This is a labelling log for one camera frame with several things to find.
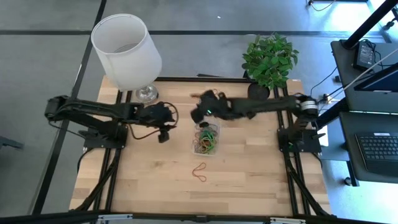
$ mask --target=wooden tabletop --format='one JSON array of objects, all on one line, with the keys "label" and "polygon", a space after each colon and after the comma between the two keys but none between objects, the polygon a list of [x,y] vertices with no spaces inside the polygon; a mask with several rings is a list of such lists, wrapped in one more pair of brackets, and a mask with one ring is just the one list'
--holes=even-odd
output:
[{"label": "wooden tabletop", "polygon": [[[289,80],[289,94],[303,92],[300,80]],[[128,137],[122,150],[112,201],[114,212],[189,213],[223,215],[291,215],[285,165],[279,151],[277,113],[261,113],[252,120],[219,120],[220,140],[214,157],[194,155],[194,122],[190,111],[197,99],[191,93],[217,89],[227,97],[246,97],[247,83],[155,82],[159,100],[173,103],[180,115],[170,140],[160,144],[157,134],[142,140]],[[105,77],[98,101],[114,103],[118,90]],[[154,129],[133,127],[136,136]],[[104,149],[95,149],[81,162],[70,208],[75,208],[98,182]],[[330,211],[322,169],[311,154],[301,153],[305,183],[315,199]],[[201,182],[192,170],[202,162],[206,169],[197,172],[207,178]],[[104,188],[101,208],[108,192]],[[296,187],[299,208],[301,196]]]}]

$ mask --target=white lampshade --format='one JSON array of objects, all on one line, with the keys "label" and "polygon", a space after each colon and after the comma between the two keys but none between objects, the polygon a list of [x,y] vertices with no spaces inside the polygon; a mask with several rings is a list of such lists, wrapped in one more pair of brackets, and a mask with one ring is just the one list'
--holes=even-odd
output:
[{"label": "white lampshade", "polygon": [[119,90],[143,88],[159,76],[162,59],[138,17],[116,14],[103,19],[94,27],[91,42]]}]

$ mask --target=monitor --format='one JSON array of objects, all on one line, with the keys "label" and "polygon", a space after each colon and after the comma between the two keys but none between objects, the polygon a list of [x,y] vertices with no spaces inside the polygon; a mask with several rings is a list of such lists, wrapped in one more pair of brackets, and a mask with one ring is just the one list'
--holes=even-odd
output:
[{"label": "monitor", "polygon": [[354,90],[398,93],[398,63],[375,73],[367,80],[356,85]]}]

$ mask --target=floor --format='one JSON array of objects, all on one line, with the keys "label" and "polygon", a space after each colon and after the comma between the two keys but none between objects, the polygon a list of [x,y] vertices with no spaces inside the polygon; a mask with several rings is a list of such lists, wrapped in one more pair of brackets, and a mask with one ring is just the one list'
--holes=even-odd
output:
[{"label": "floor", "polygon": [[[347,38],[381,2],[336,2],[327,10],[317,12],[306,7],[305,0],[113,0],[108,1],[103,17],[134,14],[149,30],[300,31],[297,35],[288,33],[293,34],[288,40],[300,51],[290,78],[301,79],[305,93],[309,94],[311,87],[336,67],[330,42]],[[66,30],[63,35],[0,32],[0,102],[3,105],[0,136],[25,144],[21,151],[7,147],[0,151],[0,217],[25,215],[32,209],[57,133],[43,116],[46,101],[53,96],[70,94],[90,37],[84,31],[91,30],[100,3],[100,0],[0,0],[0,31]],[[316,7],[327,4],[316,2]],[[381,24],[390,17],[387,15]],[[381,26],[375,26],[368,38],[384,42],[378,33],[380,29]],[[67,35],[68,30],[82,33]],[[395,42],[398,26],[387,33]],[[152,38],[163,59],[161,76],[194,77],[204,73],[241,77],[241,54],[254,36],[153,35]],[[78,97],[95,100],[103,74],[98,57],[91,52]],[[314,90],[313,96],[329,93],[339,86],[328,79]],[[69,128],[81,129],[74,124]],[[67,134],[44,213],[67,211],[82,144],[82,139]],[[323,161],[323,171],[333,214],[341,218],[397,222],[398,185],[360,182],[360,187],[347,187],[341,183],[348,176],[345,162]]]}]

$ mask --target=potted plant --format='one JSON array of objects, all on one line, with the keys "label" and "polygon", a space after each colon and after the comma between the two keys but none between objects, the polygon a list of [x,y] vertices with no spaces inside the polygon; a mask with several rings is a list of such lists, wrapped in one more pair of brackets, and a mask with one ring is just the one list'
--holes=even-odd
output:
[{"label": "potted plant", "polygon": [[274,34],[269,37],[256,36],[249,44],[242,64],[245,69],[244,77],[254,80],[249,85],[248,97],[255,100],[266,100],[270,89],[285,87],[289,70],[293,69],[293,62],[297,64],[297,50],[293,50],[292,43],[286,37]]}]

